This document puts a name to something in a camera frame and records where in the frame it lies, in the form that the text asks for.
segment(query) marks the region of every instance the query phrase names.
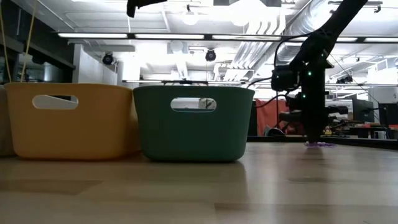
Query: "table surface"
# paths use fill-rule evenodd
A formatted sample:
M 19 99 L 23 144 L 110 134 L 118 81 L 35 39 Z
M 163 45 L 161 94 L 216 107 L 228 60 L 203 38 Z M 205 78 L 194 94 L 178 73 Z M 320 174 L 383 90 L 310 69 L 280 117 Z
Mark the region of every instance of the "table surface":
M 0 159 L 0 223 L 385 224 L 398 152 L 249 143 L 232 164 Z

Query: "security camera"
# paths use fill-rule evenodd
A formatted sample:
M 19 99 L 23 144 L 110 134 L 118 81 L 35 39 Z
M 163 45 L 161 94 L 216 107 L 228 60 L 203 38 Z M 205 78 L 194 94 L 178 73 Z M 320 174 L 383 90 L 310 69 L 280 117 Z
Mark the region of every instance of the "security camera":
M 216 52 L 214 52 L 213 49 L 208 49 L 205 58 L 206 58 L 206 61 L 208 61 L 208 62 L 212 62 L 212 61 L 216 60 Z
M 102 63 L 105 65 L 112 65 L 114 63 L 113 53 L 106 52 L 105 56 L 102 58 Z

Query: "computer monitor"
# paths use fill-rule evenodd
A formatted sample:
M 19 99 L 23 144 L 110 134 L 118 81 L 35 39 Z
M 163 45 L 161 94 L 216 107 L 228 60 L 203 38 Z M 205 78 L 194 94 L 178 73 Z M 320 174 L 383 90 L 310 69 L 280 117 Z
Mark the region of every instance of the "computer monitor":
M 374 122 L 373 102 L 353 99 L 353 115 L 355 121 Z
M 379 103 L 380 124 L 398 124 L 398 103 Z

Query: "ceiling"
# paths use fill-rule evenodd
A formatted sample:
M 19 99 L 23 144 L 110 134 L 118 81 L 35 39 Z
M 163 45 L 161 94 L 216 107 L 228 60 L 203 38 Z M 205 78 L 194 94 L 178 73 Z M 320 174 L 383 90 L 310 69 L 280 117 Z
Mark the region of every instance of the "ceiling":
M 13 0 L 28 12 L 32 12 L 33 1 Z M 327 0 L 312 0 L 312 2 L 328 2 Z M 194 34 L 258 34 L 259 28 L 253 28 L 256 21 L 268 21 L 267 32 L 280 34 L 284 25 L 300 19 L 295 15 L 308 3 L 309 0 L 295 0 L 295 4 L 284 4 L 282 8 L 265 7 L 259 0 L 240 0 L 230 6 L 214 6 L 213 0 L 173 0 L 165 3 L 142 7 L 136 11 L 135 18 L 126 15 L 126 2 L 121 0 L 39 0 L 37 18 L 59 32 L 156 32 L 156 33 L 194 33 Z M 398 1 L 383 0 L 381 11 L 375 13 L 376 7 L 365 7 L 354 18 L 342 35 L 361 36 L 397 36 L 398 37 Z M 316 8 L 313 11 L 304 10 L 302 16 L 311 12 L 315 26 L 322 25 L 328 19 L 330 8 Z M 167 53 L 167 44 L 170 41 L 145 41 L 145 40 L 99 40 L 85 44 L 89 52 L 103 55 L 101 50 L 106 46 L 135 46 L 135 54 L 141 59 L 141 73 L 143 75 L 170 74 L 177 69 L 173 54 Z M 256 66 L 250 67 L 260 77 L 268 77 L 270 69 L 267 67 L 270 57 L 268 52 L 272 46 L 266 46 L 264 51 L 256 52 L 260 45 L 245 45 L 244 42 L 210 42 L 186 41 L 188 46 L 200 46 L 204 49 L 215 49 L 217 60 L 206 62 L 205 51 L 186 55 L 184 61 L 188 70 L 213 71 L 217 63 L 235 61 L 237 54 L 245 47 L 251 46 L 249 57 L 260 54 Z M 345 69 L 352 69 L 353 75 L 358 77 L 367 73 L 367 60 L 377 62 L 380 58 L 398 57 L 398 46 L 392 44 L 337 44 L 332 55 Z M 341 67 L 331 58 L 336 65 L 329 69 L 327 75 L 332 76 L 342 71 Z

